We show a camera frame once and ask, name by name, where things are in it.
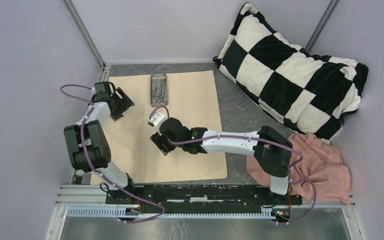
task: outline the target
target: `gray wall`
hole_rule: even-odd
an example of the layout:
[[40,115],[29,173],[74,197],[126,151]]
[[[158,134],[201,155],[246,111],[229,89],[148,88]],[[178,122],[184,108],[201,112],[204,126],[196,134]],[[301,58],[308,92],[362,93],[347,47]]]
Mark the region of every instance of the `gray wall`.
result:
[[[209,62],[246,0],[73,0],[107,63]],[[305,46],[329,0],[251,1],[269,24]]]
[[99,70],[61,0],[0,0],[0,239],[45,237],[73,172],[63,128],[86,109],[59,87]]
[[384,239],[384,1],[341,1],[312,53],[356,59],[369,67],[360,109],[345,117],[333,143],[351,171],[367,239]]

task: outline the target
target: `pillow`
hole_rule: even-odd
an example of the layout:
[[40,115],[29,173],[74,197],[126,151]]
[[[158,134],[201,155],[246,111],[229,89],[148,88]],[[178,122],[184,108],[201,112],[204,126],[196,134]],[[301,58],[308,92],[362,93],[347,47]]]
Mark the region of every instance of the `pillow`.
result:
[[213,61],[263,111],[325,142],[359,108],[369,71],[355,60],[310,55],[290,44],[251,3],[243,5]]

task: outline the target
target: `pink fabric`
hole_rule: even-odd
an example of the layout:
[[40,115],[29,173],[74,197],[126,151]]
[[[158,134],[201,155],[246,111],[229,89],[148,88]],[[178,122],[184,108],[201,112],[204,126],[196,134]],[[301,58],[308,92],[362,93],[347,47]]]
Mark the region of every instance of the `pink fabric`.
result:
[[[292,181],[310,179],[317,190],[317,201],[350,204],[351,176],[347,166],[342,164],[341,152],[336,146],[321,142],[314,134],[308,136],[293,133],[287,138],[293,149],[304,155],[304,159],[291,170]],[[290,163],[299,159],[292,154]],[[270,176],[263,171],[253,156],[246,159],[246,171],[262,186],[269,187]],[[310,183],[295,184],[289,189],[291,195],[299,194],[304,199],[313,199]]]

